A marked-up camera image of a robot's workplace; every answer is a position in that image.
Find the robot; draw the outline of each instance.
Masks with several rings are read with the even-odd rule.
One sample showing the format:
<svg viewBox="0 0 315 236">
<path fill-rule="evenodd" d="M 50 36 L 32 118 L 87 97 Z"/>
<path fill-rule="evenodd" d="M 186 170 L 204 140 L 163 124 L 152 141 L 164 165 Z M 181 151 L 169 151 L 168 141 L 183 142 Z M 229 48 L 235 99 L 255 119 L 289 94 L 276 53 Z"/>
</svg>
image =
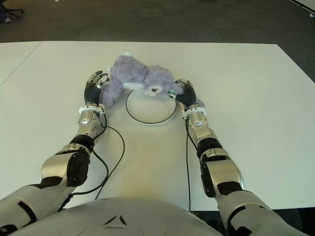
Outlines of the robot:
<svg viewBox="0 0 315 236">
<path fill-rule="evenodd" d="M 229 236 L 303 236 L 286 224 L 254 193 L 244 190 L 240 170 L 209 128 L 190 81 L 178 80 L 185 93 L 169 93 L 180 103 L 187 131 L 193 133 L 204 192 L 215 198 Z M 73 190 L 87 179 L 91 153 L 106 127 L 101 90 L 108 74 L 87 81 L 79 129 L 69 144 L 49 157 L 41 183 L 24 186 L 0 200 L 0 236 L 220 236 L 189 211 L 150 199 L 98 199 L 59 211 Z"/>
</svg>

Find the teddy bear ear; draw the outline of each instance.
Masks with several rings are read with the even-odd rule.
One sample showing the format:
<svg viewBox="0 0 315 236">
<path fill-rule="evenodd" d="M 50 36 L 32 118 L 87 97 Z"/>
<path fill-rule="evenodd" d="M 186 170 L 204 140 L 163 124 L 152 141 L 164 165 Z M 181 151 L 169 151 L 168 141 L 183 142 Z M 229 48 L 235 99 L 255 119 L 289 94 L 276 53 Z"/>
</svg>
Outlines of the teddy bear ear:
<svg viewBox="0 0 315 236">
<path fill-rule="evenodd" d="M 123 53 L 122 53 L 122 56 L 126 56 L 126 57 L 129 57 L 129 58 L 132 58 L 133 57 L 133 53 L 129 50 L 124 50 Z"/>
<path fill-rule="evenodd" d="M 173 93 L 175 93 L 175 94 L 183 94 L 183 93 L 184 93 L 184 86 L 181 85 L 181 84 L 179 84 L 179 83 L 173 82 L 173 83 L 171 84 L 171 89 L 172 89 L 173 91 L 170 91 L 170 92 L 173 92 Z"/>
</svg>

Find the black joint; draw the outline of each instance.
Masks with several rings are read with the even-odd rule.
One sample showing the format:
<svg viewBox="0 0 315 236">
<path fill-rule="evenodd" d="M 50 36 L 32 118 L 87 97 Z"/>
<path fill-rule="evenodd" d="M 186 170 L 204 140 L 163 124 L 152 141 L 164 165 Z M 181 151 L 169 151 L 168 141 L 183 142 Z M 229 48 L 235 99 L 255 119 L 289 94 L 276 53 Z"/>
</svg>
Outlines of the black joint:
<svg viewBox="0 0 315 236">
<path fill-rule="evenodd" d="M 207 165 L 204 163 L 201 164 L 200 170 L 201 170 L 201 180 L 202 180 L 203 190 L 205 191 L 206 195 L 209 198 L 215 198 L 216 193 L 213 188 L 212 179 L 211 179 L 210 172 Z"/>
<path fill-rule="evenodd" d="M 232 226 L 232 224 L 231 224 L 231 220 L 233 219 L 233 217 L 237 214 L 237 213 L 239 213 L 239 212 L 241 212 L 241 211 L 243 211 L 243 210 L 245 210 L 246 208 L 245 208 L 245 206 L 240 206 L 239 208 L 237 208 L 237 209 L 235 209 L 233 212 L 232 212 L 232 214 L 229 216 L 229 218 L 228 218 L 228 220 L 227 220 L 227 228 L 226 228 L 226 231 L 227 231 L 227 234 L 229 235 L 229 236 L 238 236 L 238 233 L 237 233 L 237 231 L 235 230 L 235 228 Z"/>
<path fill-rule="evenodd" d="M 224 182 L 224 183 L 219 183 L 217 185 L 219 192 L 222 195 L 229 195 L 230 193 L 236 192 L 236 191 L 242 191 L 242 187 L 240 183 L 238 182 Z"/>
<path fill-rule="evenodd" d="M 238 236 L 249 236 L 251 233 L 252 232 L 244 226 L 239 227 L 236 231 L 236 235 Z"/>
<path fill-rule="evenodd" d="M 37 218 L 35 216 L 35 213 L 33 212 L 33 210 L 28 206 L 26 205 L 25 203 L 23 202 L 19 202 L 18 205 L 27 213 L 27 215 L 29 216 L 30 218 L 30 222 L 28 224 L 31 224 L 31 223 L 34 223 Z"/>
<path fill-rule="evenodd" d="M 206 150 L 213 149 L 213 148 L 222 148 L 220 142 L 215 138 L 206 138 L 201 140 L 198 143 L 198 152 L 197 155 L 200 158 L 201 154 Z"/>
<path fill-rule="evenodd" d="M 81 145 L 85 146 L 90 152 L 94 148 L 94 140 L 90 136 L 84 135 L 84 134 L 81 134 L 81 135 L 74 137 L 70 143 L 71 144 L 81 144 Z"/>
<path fill-rule="evenodd" d="M 202 162 L 208 162 L 208 161 L 224 161 L 227 160 L 226 156 L 211 156 L 208 157 L 206 154 L 203 154 L 201 157 Z"/>
<path fill-rule="evenodd" d="M 59 176 L 51 176 L 51 177 L 46 177 L 41 180 L 40 183 L 38 184 L 31 184 L 29 186 L 34 186 L 39 189 L 47 188 L 47 187 L 52 187 L 52 186 L 57 186 L 58 184 L 61 183 L 63 178 Z"/>
<path fill-rule="evenodd" d="M 15 225 L 3 225 L 0 227 L 0 236 L 7 236 L 17 230 Z"/>
<path fill-rule="evenodd" d="M 75 152 L 69 159 L 67 166 L 67 185 L 77 187 L 82 185 L 88 178 L 89 156 Z"/>
</svg>

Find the chair leg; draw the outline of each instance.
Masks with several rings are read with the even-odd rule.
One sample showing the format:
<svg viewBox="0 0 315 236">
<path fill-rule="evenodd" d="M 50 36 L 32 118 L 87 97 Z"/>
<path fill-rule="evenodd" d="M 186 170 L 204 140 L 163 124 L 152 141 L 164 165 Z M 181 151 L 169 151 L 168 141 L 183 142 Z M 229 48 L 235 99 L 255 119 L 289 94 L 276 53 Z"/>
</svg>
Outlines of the chair leg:
<svg viewBox="0 0 315 236">
<path fill-rule="evenodd" d="M 7 11 L 20 11 L 21 13 L 24 13 L 23 9 L 10 9 L 6 8 Z"/>
<path fill-rule="evenodd" d="M 12 16 L 15 16 L 15 18 L 17 18 L 17 19 L 20 18 L 20 16 L 18 16 L 18 15 L 16 15 L 16 14 L 12 13 L 12 12 L 10 12 L 10 11 L 6 11 L 6 12 L 7 12 L 8 14 L 12 15 Z"/>
</svg>

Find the purple teddy bear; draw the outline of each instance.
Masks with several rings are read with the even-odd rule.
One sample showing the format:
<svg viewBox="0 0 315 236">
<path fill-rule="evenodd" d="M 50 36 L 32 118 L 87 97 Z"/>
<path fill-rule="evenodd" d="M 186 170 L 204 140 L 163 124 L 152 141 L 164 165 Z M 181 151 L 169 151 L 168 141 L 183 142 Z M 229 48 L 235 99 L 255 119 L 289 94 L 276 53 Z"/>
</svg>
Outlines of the purple teddy bear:
<svg viewBox="0 0 315 236">
<path fill-rule="evenodd" d="M 146 66 L 133 58 L 129 51 L 123 52 L 111 70 L 111 80 L 101 92 L 99 102 L 110 108 L 124 89 L 143 89 L 149 96 L 157 94 L 184 93 L 183 87 L 174 82 L 170 71 L 161 66 Z"/>
</svg>

